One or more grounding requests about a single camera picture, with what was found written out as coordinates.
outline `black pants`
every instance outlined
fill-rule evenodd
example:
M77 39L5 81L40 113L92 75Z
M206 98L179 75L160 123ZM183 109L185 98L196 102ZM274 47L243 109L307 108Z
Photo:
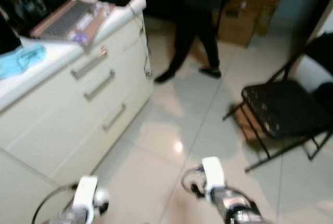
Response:
M183 7L177 23L176 52L169 66L169 71L176 72L181 67L196 35L203 43L210 67L219 67L220 60L217 52L212 12Z

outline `chair leg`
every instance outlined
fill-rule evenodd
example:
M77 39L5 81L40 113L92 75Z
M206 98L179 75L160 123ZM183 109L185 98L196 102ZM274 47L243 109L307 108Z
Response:
M242 105L244 104L244 102L240 103L238 106L236 106L235 108L233 108L232 110L230 110L223 118L222 120L226 120L228 117L230 117L231 115L233 115L240 107L242 107Z
M316 145L317 149L319 149L319 144L316 142L316 140L314 139L314 137L311 138L314 145Z
M327 141L328 141L329 138L332 136L332 134L333 134L333 131L330 130L330 131L327 133L327 135L326 135L326 137L324 138L324 140L322 141L322 143L321 143L320 145L317 146L317 150L316 150L312 155L309 155L309 154L308 154L308 158L309 158L310 161L312 161L313 158L315 158L315 156L319 153L319 151L322 149L322 147L325 145L325 143L327 143Z
M244 114L246 120L248 121L249 125L251 126L251 129L253 130L253 132L254 132L254 134L255 134L257 140L259 141L261 147L262 147L262 148L264 149L264 151L266 152L267 158L269 159L271 156L270 156L270 153L268 152L268 149L266 148L264 142L261 140L261 138L260 138L260 136L259 136L257 130L256 130L255 127L253 126L251 120L249 119L249 117L248 117L247 114L245 113L245 111L244 111L244 109L243 109L242 106L240 106L240 109L241 109L241 111L243 112L243 114Z
M295 142L295 143L293 143L293 144L291 144L291 145L289 145L289 146L281 149L280 151L278 151L275 154L271 155L271 157L268 157L268 158L266 158L264 160L261 160L261 161L255 163L255 164L253 164L253 165L245 168L245 173L247 173L247 172L249 172L249 171L251 171L251 170L259 167L260 165L263 165L263 164L269 162L270 160L273 160L274 158L277 158L278 156L280 156L280 155L282 155L282 154L284 154L284 153L286 153L286 152L288 152L288 151L290 151L290 150L298 147L299 145L302 145L303 143L305 143L308 140L309 140L309 137L306 137L304 139L301 139L298 142Z

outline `laptop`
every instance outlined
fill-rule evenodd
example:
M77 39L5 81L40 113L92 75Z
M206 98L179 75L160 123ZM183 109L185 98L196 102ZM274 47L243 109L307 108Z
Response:
M82 44L93 39L105 18L95 4L72 0L0 0L0 7L22 36Z

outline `chair seat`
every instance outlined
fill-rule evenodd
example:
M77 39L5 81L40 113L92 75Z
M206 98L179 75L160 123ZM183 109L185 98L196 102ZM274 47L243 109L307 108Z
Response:
M332 117L295 81L247 86L241 94L274 138L316 135L332 127Z

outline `laptop keyboard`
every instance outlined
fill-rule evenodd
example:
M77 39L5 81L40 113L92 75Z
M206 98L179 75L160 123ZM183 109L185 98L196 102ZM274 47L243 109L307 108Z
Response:
M52 36L65 36L71 28L88 12L93 4L77 1L59 19L50 25L43 34Z

